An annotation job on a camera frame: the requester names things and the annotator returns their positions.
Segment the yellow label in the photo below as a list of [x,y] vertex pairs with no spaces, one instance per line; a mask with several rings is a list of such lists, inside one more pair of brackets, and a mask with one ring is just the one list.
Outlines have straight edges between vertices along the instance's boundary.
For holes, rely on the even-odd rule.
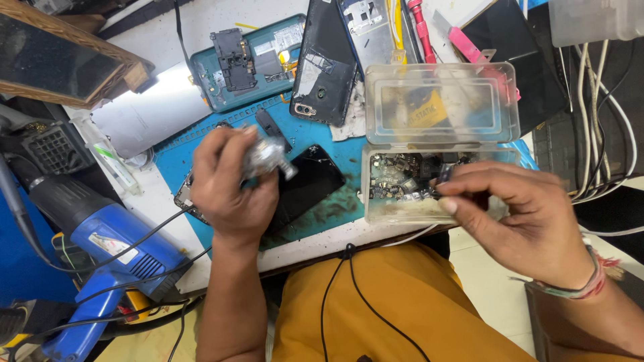
[[429,128],[447,118],[438,92],[431,91],[430,99],[409,115],[410,128]]

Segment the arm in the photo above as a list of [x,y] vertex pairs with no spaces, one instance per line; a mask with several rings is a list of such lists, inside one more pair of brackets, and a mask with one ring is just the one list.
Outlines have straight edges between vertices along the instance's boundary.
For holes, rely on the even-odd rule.
[[[585,250],[570,198],[549,173],[496,162],[457,167],[438,186],[452,214],[498,263],[566,289],[581,289],[594,265]],[[462,195],[487,191],[510,206],[492,220]],[[613,282],[584,300],[534,291],[538,317],[551,343],[592,352],[644,356],[644,312]],[[563,357],[570,350],[554,348]]]
[[263,361],[266,303],[257,271],[260,237],[278,201],[277,173],[240,189],[256,128],[220,128],[194,152],[192,199],[214,229],[213,262],[196,360]]

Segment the left hand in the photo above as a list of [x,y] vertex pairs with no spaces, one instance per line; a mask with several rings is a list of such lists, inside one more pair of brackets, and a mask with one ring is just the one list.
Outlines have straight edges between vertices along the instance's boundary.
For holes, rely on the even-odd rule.
[[243,158],[256,139],[256,127],[218,128],[194,151],[191,198],[214,229],[214,248],[257,252],[275,213],[277,170],[259,176],[256,187],[240,188]]

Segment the blue heat gun handle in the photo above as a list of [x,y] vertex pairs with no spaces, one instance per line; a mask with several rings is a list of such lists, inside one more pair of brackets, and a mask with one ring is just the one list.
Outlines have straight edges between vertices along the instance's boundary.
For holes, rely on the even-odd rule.
[[[98,268],[80,290],[76,301],[117,284],[117,278],[107,266]],[[81,304],[69,323],[111,316],[123,292],[123,289],[105,292]],[[55,362],[83,362],[106,326],[107,322],[102,322],[64,329],[56,338],[42,345],[43,353]]]

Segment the phone screen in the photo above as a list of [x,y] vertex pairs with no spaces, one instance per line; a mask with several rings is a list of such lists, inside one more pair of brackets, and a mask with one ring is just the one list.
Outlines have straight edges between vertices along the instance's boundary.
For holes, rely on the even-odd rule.
[[298,173],[289,181],[279,173],[279,202],[265,235],[276,234],[346,182],[320,145],[310,146],[292,163]]

